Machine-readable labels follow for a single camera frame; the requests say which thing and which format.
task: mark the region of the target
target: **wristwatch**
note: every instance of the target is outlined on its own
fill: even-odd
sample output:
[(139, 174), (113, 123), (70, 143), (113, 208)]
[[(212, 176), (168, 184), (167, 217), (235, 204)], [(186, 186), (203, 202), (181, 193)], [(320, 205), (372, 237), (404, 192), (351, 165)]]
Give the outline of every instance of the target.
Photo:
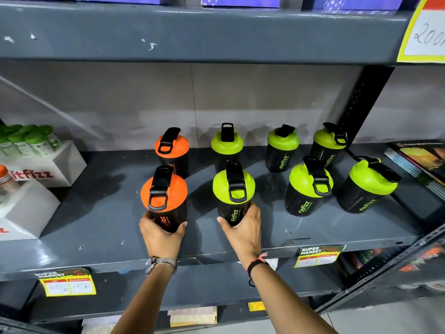
[(150, 257), (148, 258), (147, 262), (145, 263), (145, 275), (149, 275), (149, 273), (156, 267), (158, 264), (168, 265), (171, 266), (174, 271), (176, 272), (176, 260), (170, 259), (170, 258), (158, 258), (158, 257)]

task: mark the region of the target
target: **lime green lid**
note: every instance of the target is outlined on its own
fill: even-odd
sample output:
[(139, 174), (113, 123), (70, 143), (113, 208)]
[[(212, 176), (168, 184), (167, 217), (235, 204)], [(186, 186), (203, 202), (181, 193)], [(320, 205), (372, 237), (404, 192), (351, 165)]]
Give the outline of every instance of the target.
[(39, 144), (45, 141), (46, 136), (42, 134), (41, 132), (31, 132), (30, 134), (27, 134), (25, 137), (25, 140), (29, 144)]
[(36, 132), (38, 131), (38, 127), (35, 124), (30, 124), (30, 125), (24, 125), (23, 127), (20, 128), (20, 132)]
[(8, 142), (9, 142), (8, 134), (3, 131), (0, 131), (0, 143), (3, 144), (3, 143), (8, 143)]
[(21, 143), (25, 141), (26, 132), (14, 132), (8, 136), (8, 139), (13, 143)]
[(45, 134), (46, 136), (53, 133), (53, 127), (47, 124), (40, 125), (39, 130), (42, 134)]
[[(320, 161), (314, 157), (308, 156), (308, 157), (304, 157), (303, 158), (304, 163), (295, 166), (292, 171), (291, 174), (289, 175), (289, 182), (291, 183), (291, 185), (293, 186), (294, 189), (296, 189), (298, 192), (302, 193), (305, 196), (309, 196), (309, 197), (313, 197), (313, 198), (321, 198), (323, 196), (320, 196), (318, 194), (315, 193), (315, 189), (314, 189), (314, 176), (315, 177), (325, 177), (327, 176), (326, 181), (329, 181), (329, 186), (330, 188), (327, 186), (327, 183), (321, 183), (321, 184), (316, 184), (315, 187), (317, 188), (317, 190), (320, 193), (326, 193), (325, 196), (328, 196), (331, 194), (331, 190), (334, 187), (334, 181), (332, 180), (331, 174), (329, 174), (329, 172), (323, 168), (323, 166), (321, 165)], [(314, 172), (312, 172), (311, 169), (311, 173), (313, 173), (313, 175), (309, 174), (308, 171), (308, 166), (313, 167), (313, 164), (318, 162), (318, 164), (316, 164), (316, 174)]]
[(6, 132), (7, 134), (12, 134), (16, 131), (19, 131), (21, 128), (22, 128), (21, 124), (14, 124), (7, 126), (6, 128), (3, 129), (3, 131)]
[(267, 136), (267, 142), (274, 148), (283, 151), (295, 150), (300, 144), (297, 129), (287, 124), (272, 130)]
[(212, 138), (212, 149), (219, 154), (237, 154), (242, 150), (244, 142), (235, 132), (232, 123), (223, 123), (221, 130)]
[(344, 149), (348, 145), (348, 134), (334, 123), (323, 123), (324, 128), (314, 134), (314, 142), (328, 149)]
[(234, 202), (230, 199), (229, 195), (229, 182), (227, 180), (227, 171), (223, 170), (219, 172), (215, 178), (213, 179), (213, 193), (216, 198), (220, 201), (225, 202), (230, 205), (237, 205), (247, 202), (252, 199), (255, 193), (255, 180), (252, 178), (250, 174), (246, 171), (242, 170), (242, 175), (244, 177), (244, 183), (246, 186), (246, 192), (244, 190), (231, 190), (232, 198), (234, 199), (242, 199), (240, 202)]
[(369, 164), (369, 162), (375, 160), (378, 160), (378, 162), (381, 163), (379, 158), (360, 160), (349, 171), (349, 177), (351, 177), (353, 182), (365, 191), (381, 196), (389, 195), (397, 188), (397, 183), (387, 180), (383, 175), (388, 177), (386, 173), (392, 172), (391, 175), (396, 176), (394, 180), (399, 182), (401, 178), (398, 174), (383, 164), (380, 164), (381, 166), (379, 168), (382, 168), (386, 173), (383, 173), (382, 175), (377, 172), (372, 168), (373, 164)]

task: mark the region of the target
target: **black bracelet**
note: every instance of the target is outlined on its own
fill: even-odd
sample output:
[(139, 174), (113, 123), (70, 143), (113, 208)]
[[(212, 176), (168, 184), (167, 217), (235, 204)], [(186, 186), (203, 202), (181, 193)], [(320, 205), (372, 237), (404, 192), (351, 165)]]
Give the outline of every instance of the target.
[(250, 278), (250, 280), (249, 280), (249, 286), (251, 286), (251, 287), (255, 287), (255, 285), (251, 284), (251, 282), (253, 282), (253, 280), (252, 280), (252, 277), (250, 276), (250, 274), (252, 273), (252, 269), (253, 269), (253, 267), (255, 267), (255, 266), (258, 265), (258, 264), (266, 264), (266, 265), (269, 265), (269, 264), (267, 263), (267, 261), (264, 261), (264, 259), (261, 260), (260, 258), (258, 258), (257, 260), (254, 260), (253, 262), (250, 263), (250, 265), (249, 265), (249, 267), (248, 267), (248, 275), (249, 275), (249, 278)]

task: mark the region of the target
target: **white cardboard box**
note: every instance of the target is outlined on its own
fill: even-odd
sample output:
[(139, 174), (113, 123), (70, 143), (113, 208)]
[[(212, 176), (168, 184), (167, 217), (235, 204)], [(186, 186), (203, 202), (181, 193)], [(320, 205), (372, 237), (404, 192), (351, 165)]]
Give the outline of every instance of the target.
[(59, 205), (38, 181), (26, 181), (0, 208), (0, 241), (38, 238)]
[(71, 186), (86, 168), (73, 141), (64, 141), (59, 149), (48, 156), (0, 155), (0, 164), (8, 168), (15, 180), (36, 179), (46, 187)]

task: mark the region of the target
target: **yellow price tag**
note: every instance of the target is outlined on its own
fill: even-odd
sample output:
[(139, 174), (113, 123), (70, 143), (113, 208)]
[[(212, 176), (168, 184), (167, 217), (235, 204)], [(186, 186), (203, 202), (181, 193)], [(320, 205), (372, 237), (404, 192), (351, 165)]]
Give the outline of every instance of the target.
[(96, 286), (87, 269), (65, 269), (54, 272), (36, 273), (47, 297), (95, 295)]
[(398, 62), (445, 63), (445, 0), (421, 0), (409, 21)]
[(294, 269), (331, 264), (337, 260), (339, 254), (345, 247), (345, 245), (302, 247)]
[(262, 301), (250, 302), (248, 303), (249, 312), (257, 312), (259, 310), (266, 310), (264, 303)]

